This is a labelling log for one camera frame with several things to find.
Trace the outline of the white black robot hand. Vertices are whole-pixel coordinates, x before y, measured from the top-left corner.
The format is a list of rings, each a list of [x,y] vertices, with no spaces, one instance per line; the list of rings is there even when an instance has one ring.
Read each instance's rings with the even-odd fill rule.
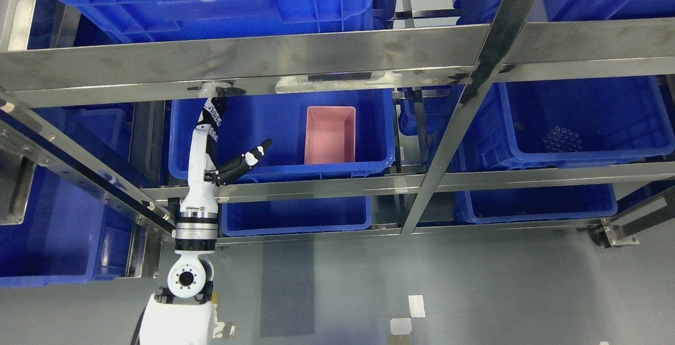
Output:
[[[232,184],[255,168],[272,145],[271,139],[248,152],[217,165],[219,127],[227,110],[226,97],[207,98],[192,131],[188,162],[188,193],[179,205],[179,214],[187,218],[216,218],[217,189]]]

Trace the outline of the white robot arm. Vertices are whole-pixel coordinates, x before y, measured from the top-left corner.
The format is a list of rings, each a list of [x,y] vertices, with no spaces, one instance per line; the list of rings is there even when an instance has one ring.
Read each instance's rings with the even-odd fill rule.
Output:
[[[217,213],[204,207],[183,210],[179,198],[169,198],[176,220],[172,232],[178,260],[140,314],[131,344],[210,344],[216,323],[213,264],[218,234]]]

